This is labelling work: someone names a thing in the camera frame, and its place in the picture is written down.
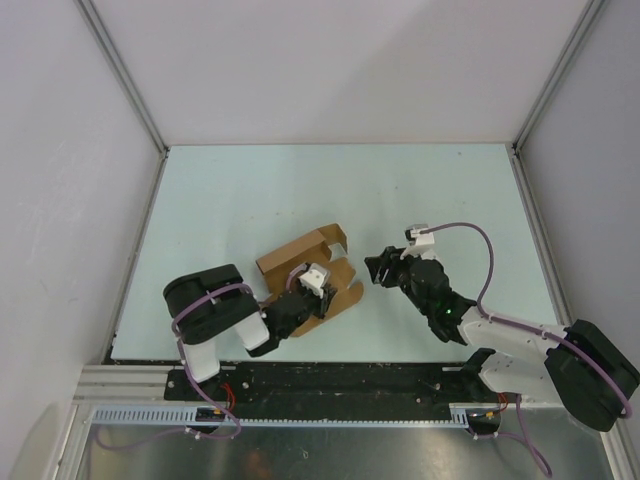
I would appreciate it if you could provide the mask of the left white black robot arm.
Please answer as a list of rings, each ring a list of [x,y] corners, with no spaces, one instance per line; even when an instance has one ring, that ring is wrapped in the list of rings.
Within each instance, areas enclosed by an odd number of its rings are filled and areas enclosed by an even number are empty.
[[[266,303],[257,299],[233,264],[171,281],[163,298],[181,363],[188,371],[187,389],[202,400],[219,392],[219,335],[233,331],[251,357],[260,357],[311,318],[325,318],[337,295],[329,278],[326,268],[303,263],[291,272],[284,291]]]

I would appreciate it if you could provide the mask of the brown cardboard box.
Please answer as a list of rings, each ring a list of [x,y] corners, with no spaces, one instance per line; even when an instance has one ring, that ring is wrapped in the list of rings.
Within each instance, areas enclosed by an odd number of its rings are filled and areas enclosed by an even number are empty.
[[[256,260],[270,292],[269,303],[287,292],[307,296],[318,307],[309,319],[293,330],[301,337],[326,321],[355,306],[364,295],[364,285],[355,279],[355,269],[333,246],[348,250],[347,236],[337,223],[318,227]]]

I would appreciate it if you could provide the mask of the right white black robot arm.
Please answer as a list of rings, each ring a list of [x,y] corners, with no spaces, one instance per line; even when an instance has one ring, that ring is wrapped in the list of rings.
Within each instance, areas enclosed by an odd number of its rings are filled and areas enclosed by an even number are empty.
[[[399,289],[440,341],[475,348],[461,376],[469,399],[495,392],[559,403],[599,432],[631,415],[639,371],[595,324],[534,324],[486,311],[453,290],[438,260],[401,248],[389,246],[364,263],[371,281]]]

